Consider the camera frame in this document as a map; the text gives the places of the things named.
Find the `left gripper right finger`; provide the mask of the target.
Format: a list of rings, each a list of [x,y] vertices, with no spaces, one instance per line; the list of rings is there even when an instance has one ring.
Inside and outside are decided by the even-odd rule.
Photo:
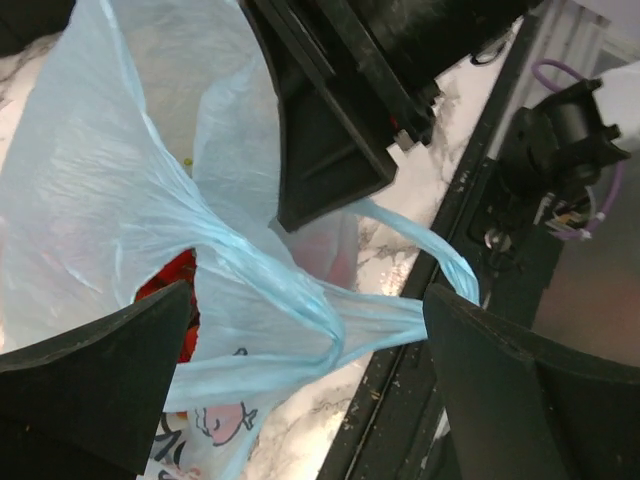
[[[442,285],[423,313],[465,479],[636,479],[639,370],[502,319]]]

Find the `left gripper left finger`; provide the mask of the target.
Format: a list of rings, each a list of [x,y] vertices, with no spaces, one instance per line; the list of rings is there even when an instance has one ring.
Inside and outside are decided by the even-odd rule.
[[[144,473],[184,337],[166,310],[148,297],[2,355],[2,478]]]

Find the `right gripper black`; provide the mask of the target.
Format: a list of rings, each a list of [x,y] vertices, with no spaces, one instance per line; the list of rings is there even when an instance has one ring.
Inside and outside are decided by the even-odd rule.
[[[395,178],[392,141],[428,145],[438,77],[497,44],[527,1],[244,1],[281,120],[288,232]]]

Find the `light blue plastic bag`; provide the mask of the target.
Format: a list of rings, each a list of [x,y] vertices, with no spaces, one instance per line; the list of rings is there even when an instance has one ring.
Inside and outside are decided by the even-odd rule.
[[[80,1],[1,170],[1,357],[116,313],[188,249],[200,326],[135,479],[242,479],[269,414],[379,349],[419,301],[298,266],[278,100],[233,1]]]

